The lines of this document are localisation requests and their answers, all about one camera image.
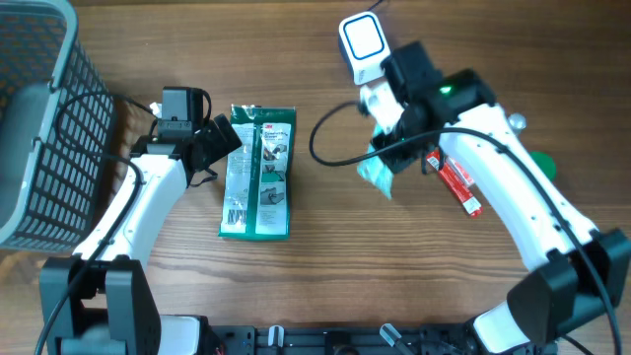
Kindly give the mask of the yellow liquid bottle silver cap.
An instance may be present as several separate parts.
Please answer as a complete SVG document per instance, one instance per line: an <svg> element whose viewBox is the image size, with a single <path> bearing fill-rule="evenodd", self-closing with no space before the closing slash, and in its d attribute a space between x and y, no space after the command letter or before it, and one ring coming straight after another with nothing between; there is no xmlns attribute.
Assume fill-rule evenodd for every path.
<svg viewBox="0 0 631 355"><path fill-rule="evenodd" d="M526 118L520 113L510 114L507 120L516 135L519 135L527 127Z"/></svg>

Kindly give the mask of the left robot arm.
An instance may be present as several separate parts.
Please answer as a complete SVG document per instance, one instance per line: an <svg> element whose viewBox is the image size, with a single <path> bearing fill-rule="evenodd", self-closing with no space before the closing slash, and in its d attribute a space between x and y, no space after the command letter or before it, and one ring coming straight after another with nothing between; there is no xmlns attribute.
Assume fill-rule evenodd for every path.
<svg viewBox="0 0 631 355"><path fill-rule="evenodd" d="M159 313L145 268L170 211L193 177L241 148L203 89L165 87L162 111L128 157L127 176L97 227L68 257L49 258L39 291L38 354L220 354L205 316Z"/></svg>

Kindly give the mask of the red Kleenex tissue pack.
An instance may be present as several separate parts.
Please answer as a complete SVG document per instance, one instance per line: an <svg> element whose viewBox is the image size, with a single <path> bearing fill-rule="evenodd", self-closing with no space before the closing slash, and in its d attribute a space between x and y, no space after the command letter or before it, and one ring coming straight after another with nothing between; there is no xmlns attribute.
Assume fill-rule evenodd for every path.
<svg viewBox="0 0 631 355"><path fill-rule="evenodd" d="M472 187L475 185L475 180L473 179L473 177L458 161L456 161L452 157L448 157L448 163L466 187Z"/></svg>

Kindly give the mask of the grey plastic mesh basket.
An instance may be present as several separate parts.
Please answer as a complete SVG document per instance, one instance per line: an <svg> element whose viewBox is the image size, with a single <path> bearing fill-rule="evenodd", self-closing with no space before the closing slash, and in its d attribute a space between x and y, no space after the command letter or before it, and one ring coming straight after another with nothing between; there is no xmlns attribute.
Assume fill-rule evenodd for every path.
<svg viewBox="0 0 631 355"><path fill-rule="evenodd" d="M1 4L1 247L64 252L90 233L116 126L67 1Z"/></svg>

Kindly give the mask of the green 3M product package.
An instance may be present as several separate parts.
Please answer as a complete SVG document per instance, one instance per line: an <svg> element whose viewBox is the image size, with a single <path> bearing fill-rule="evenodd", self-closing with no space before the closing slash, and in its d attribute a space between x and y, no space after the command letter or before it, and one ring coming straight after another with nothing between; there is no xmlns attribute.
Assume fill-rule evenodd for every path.
<svg viewBox="0 0 631 355"><path fill-rule="evenodd" d="M219 236L250 242L290 237L293 107L232 106L242 146L228 155Z"/></svg>

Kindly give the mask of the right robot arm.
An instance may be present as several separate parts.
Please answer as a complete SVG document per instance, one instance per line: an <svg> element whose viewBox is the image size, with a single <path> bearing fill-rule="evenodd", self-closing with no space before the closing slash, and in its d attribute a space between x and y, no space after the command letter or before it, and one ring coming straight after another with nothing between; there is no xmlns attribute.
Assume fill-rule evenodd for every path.
<svg viewBox="0 0 631 355"><path fill-rule="evenodd" d="M382 63L386 88L369 100L390 118L372 141L400 173L438 151L471 175L512 236L526 277L471 324L481 351L502 354L555 341L599 316L613 318L627 277L630 242L601 232L556 189L508 124L490 87L472 70L444 76L419 42Z"/></svg>

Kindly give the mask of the teal mint candy packet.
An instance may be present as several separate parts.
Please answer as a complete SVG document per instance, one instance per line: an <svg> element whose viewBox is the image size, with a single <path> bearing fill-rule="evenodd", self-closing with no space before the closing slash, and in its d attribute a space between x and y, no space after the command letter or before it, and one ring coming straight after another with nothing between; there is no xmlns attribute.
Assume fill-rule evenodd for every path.
<svg viewBox="0 0 631 355"><path fill-rule="evenodd" d="M392 199L393 173L378 156L362 161L357 167L357 173L387 199Z"/></svg>

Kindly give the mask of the green lid white jar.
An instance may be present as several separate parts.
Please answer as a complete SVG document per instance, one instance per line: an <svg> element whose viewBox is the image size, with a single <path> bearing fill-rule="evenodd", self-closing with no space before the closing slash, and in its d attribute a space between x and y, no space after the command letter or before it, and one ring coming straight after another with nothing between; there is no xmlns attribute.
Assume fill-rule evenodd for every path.
<svg viewBox="0 0 631 355"><path fill-rule="evenodd" d="M536 163L536 165L542 170L544 175L551 181L554 181L557 176L557 166L551 156L543 152L530 152L529 155Z"/></svg>

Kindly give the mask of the white barcode scanner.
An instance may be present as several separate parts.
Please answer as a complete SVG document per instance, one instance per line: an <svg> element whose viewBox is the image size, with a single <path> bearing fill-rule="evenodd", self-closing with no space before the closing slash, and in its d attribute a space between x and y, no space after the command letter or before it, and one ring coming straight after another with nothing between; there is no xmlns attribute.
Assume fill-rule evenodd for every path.
<svg viewBox="0 0 631 355"><path fill-rule="evenodd" d="M362 86L384 75L382 62L390 55L390 49L375 13L365 11L342 20L338 46L355 85Z"/></svg>

